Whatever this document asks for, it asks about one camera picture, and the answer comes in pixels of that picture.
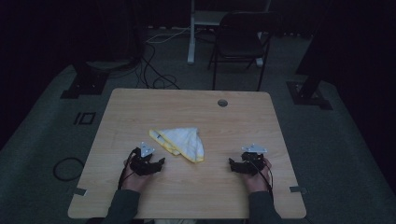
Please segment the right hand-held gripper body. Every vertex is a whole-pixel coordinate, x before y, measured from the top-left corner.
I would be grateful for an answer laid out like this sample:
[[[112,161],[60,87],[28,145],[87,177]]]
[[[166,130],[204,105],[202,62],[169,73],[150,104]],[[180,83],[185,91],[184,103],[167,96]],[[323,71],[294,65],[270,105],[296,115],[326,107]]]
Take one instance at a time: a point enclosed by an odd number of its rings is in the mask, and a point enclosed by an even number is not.
[[[251,144],[247,147],[242,147],[242,161],[243,161],[243,174],[255,175],[264,167],[263,156],[267,152],[265,147]]]

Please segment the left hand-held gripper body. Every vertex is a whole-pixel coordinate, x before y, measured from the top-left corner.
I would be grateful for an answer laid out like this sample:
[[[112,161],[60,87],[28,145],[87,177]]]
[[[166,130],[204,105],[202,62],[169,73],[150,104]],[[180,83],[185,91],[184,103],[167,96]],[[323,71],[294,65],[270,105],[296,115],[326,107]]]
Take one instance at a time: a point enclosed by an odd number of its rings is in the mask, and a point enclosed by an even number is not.
[[[131,169],[138,175],[151,175],[152,165],[150,160],[155,149],[145,142],[131,152]]]

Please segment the white cloth with yellow edge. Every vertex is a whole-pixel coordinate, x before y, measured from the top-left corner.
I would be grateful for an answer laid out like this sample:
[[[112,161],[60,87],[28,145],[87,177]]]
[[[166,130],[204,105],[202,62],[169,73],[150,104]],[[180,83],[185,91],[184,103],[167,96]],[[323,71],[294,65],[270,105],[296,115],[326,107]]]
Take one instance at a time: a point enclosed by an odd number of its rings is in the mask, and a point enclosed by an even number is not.
[[[175,156],[182,155],[193,163],[205,159],[204,146],[195,127],[149,130],[148,135]]]

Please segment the person's right hand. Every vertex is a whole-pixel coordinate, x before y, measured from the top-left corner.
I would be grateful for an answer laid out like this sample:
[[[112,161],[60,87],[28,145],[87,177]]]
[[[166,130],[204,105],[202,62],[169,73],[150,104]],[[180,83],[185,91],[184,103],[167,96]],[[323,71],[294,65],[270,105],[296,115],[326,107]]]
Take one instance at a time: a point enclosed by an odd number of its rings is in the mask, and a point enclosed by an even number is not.
[[[263,169],[256,175],[242,175],[248,193],[269,190],[269,183],[271,181],[270,168],[272,164],[266,158],[263,159],[263,163]]]

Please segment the person's left hand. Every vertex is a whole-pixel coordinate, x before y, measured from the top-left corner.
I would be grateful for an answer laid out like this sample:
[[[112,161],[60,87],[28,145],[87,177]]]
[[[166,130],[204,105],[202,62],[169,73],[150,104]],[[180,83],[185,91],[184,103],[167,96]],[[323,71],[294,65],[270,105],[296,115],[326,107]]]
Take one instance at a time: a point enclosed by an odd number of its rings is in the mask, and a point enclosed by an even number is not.
[[[120,176],[120,188],[141,192],[149,181],[147,175],[137,175],[128,161],[124,162],[124,169]]]

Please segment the black folding chair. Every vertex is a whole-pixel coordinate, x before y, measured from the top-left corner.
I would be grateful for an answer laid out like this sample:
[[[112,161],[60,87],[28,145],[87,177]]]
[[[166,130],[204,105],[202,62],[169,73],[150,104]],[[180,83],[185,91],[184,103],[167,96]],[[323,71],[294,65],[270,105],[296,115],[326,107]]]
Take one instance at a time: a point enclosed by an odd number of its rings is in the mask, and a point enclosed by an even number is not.
[[[279,29],[282,16],[278,12],[233,11],[220,21],[215,32],[214,47],[207,68],[214,65],[212,89],[216,88],[219,63],[244,63],[249,68],[262,59],[256,91],[261,89],[271,39]]]

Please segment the black post with base plate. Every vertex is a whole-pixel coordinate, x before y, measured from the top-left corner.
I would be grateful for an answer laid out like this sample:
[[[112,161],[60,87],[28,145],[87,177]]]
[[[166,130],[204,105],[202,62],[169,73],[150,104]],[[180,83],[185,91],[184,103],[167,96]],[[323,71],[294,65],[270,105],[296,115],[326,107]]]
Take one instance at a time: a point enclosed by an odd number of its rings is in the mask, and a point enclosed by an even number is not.
[[[326,0],[318,29],[297,68],[298,74],[307,75],[305,82],[287,82],[290,96],[296,105],[315,105],[322,110],[332,110],[330,102],[323,97],[318,88],[319,83],[328,75],[323,24],[332,8],[332,1]]]

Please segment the black stand with base plate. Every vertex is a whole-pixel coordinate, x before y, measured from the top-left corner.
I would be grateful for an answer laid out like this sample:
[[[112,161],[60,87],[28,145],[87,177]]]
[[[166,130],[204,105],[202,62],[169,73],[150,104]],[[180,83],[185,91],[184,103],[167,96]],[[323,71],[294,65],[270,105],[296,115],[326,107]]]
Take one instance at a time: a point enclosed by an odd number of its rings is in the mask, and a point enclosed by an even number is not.
[[[68,90],[63,91],[62,99],[77,99],[80,95],[101,95],[109,73],[92,67],[85,62],[73,63],[76,77]]]

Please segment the white desk frame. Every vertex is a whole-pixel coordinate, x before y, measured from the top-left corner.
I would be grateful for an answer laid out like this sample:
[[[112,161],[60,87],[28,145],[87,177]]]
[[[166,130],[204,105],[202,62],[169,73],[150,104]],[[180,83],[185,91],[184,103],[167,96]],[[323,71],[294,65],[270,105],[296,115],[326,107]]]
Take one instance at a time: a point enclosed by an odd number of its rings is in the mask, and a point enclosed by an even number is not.
[[[187,55],[187,64],[192,65],[195,61],[195,31],[196,25],[219,26],[220,20],[227,14],[227,11],[197,10],[195,1],[191,0],[190,13],[190,41]]]

